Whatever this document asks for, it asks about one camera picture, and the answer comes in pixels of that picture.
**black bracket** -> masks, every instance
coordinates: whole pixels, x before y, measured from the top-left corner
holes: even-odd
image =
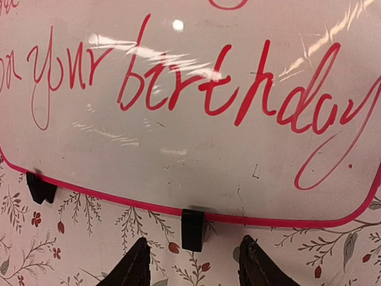
[[[44,200],[49,203],[53,203],[57,186],[44,182],[38,174],[26,173],[26,182],[29,187],[29,191],[32,195],[33,201],[38,204],[42,204]]]
[[[201,252],[206,230],[204,212],[183,209],[181,216],[182,249]]]

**red flower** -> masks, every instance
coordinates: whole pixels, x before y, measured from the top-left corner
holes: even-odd
[[[169,245],[168,245],[169,251],[174,253],[174,254],[179,254],[180,253],[179,248],[180,247],[176,243],[169,243]]]
[[[18,284],[20,286],[25,286],[25,283],[24,283],[24,276],[17,276],[17,279],[18,279]]]
[[[33,213],[33,219],[32,219],[32,225],[35,225],[35,227],[38,227],[38,225],[41,223],[41,214],[40,213]]]
[[[370,259],[370,257],[371,257],[371,255],[370,255],[369,253],[366,254],[366,255],[363,257],[363,263],[368,262],[369,259]]]
[[[204,263],[204,264],[201,266],[201,270],[202,270],[203,272],[206,272],[206,271],[208,271],[209,269],[210,269],[210,263],[209,263],[209,262]]]
[[[53,248],[53,257],[54,258],[57,258],[58,260],[60,260],[61,259],[60,253],[61,253],[60,248],[57,248],[57,249],[55,249],[55,247]]]
[[[320,278],[321,277],[321,267],[320,265],[316,267],[315,269],[315,278]]]
[[[57,225],[58,227],[58,232],[61,233],[61,234],[64,234],[65,233],[65,226],[64,224],[62,223],[62,221],[60,221]]]

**white board surface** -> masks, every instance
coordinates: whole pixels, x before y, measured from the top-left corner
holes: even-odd
[[[0,16],[2,153],[115,201],[344,223],[380,181],[379,8],[14,0]]]

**red whiteboard border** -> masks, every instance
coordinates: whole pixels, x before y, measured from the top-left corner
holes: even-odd
[[[26,173],[26,172],[35,173],[35,171],[24,169],[22,167],[16,166],[12,164],[11,162],[9,162],[4,152],[2,151],[1,146],[0,146],[0,154],[10,168],[21,173]],[[70,189],[75,192],[80,192],[85,195],[90,195],[92,197],[100,198],[101,200],[111,201],[113,203],[123,204],[123,205],[131,206],[131,207],[137,207],[139,209],[150,210],[152,212],[164,213],[166,215],[167,214],[173,215],[173,216],[182,215],[182,209],[177,209],[175,207],[164,207],[164,206],[159,206],[157,204],[143,203],[141,201],[130,200],[128,198],[122,198],[116,195],[109,195],[103,192],[94,191],[92,189],[87,189],[81,186],[59,181],[57,179],[50,178],[41,174],[39,174],[39,176],[45,182],[49,182],[50,184],[56,185],[60,188]],[[381,163],[377,170],[376,177],[374,178],[373,183],[370,187],[368,196],[366,197],[362,205],[360,205],[359,208],[356,209],[356,211],[354,211],[350,215],[343,217],[341,219],[336,219],[336,220],[262,219],[262,218],[255,218],[255,217],[229,216],[225,214],[215,214],[215,213],[206,213],[205,219],[210,222],[225,222],[225,223],[234,223],[239,225],[275,226],[275,227],[284,227],[284,228],[333,228],[336,226],[344,225],[356,219],[357,217],[359,217],[359,215],[361,215],[367,209],[367,207],[370,205],[370,203],[374,199],[380,184],[381,184]]]

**floral wallpaper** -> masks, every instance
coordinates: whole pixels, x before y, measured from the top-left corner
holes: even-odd
[[[334,229],[208,222],[202,253],[182,250],[180,219],[58,189],[33,202],[24,174],[0,160],[0,285],[96,285],[139,237],[151,247],[153,286],[235,286],[245,234],[301,286],[381,285],[381,200]]]

